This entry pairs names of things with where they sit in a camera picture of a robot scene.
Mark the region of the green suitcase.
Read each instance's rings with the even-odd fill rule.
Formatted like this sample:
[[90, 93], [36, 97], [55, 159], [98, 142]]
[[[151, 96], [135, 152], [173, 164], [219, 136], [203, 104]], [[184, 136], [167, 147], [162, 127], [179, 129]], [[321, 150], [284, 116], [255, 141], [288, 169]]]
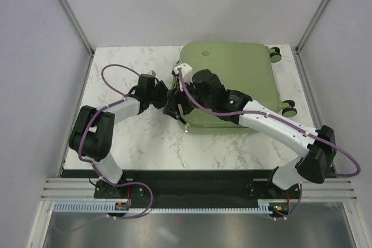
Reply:
[[[269, 47], [247, 42], [194, 41], [186, 44], [177, 62], [186, 63], [193, 73], [208, 69], [216, 74], [226, 89], [241, 91], [264, 107], [279, 113], [282, 101], [274, 78]], [[194, 134], [227, 134], [251, 129], [223, 121], [195, 108], [177, 121], [182, 130]]]

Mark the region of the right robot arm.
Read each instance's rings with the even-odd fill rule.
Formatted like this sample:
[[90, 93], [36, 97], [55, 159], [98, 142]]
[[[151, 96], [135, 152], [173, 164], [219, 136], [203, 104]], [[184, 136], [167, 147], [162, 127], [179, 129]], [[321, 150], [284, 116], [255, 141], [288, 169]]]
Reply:
[[270, 174], [266, 190], [271, 197], [281, 197], [303, 181], [322, 184], [329, 176], [336, 155], [331, 127], [314, 128], [290, 120], [243, 92], [225, 89], [208, 69], [193, 73], [189, 65], [181, 64], [172, 73], [179, 85], [168, 92], [164, 114], [178, 118], [198, 109], [222, 121], [259, 131], [296, 153], [295, 159]]

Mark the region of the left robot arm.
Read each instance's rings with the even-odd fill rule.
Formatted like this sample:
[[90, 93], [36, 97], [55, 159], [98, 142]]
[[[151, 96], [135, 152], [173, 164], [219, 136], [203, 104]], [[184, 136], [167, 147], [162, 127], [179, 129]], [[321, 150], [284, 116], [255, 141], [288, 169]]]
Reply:
[[99, 180], [96, 198], [124, 198], [127, 195], [126, 175], [111, 153], [114, 127], [143, 113], [150, 106], [162, 109], [167, 105], [168, 88], [151, 74], [140, 74], [137, 85], [121, 99], [97, 109], [83, 106], [69, 136], [69, 148], [78, 158], [89, 163]]

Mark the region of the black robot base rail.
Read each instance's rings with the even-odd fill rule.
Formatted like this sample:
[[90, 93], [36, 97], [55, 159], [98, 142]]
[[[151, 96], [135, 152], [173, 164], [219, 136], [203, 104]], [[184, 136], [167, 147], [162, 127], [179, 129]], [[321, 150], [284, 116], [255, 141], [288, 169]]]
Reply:
[[249, 209], [259, 200], [295, 200], [299, 186], [270, 190], [271, 170], [127, 170], [120, 188], [97, 181], [94, 198], [129, 198], [141, 209]]

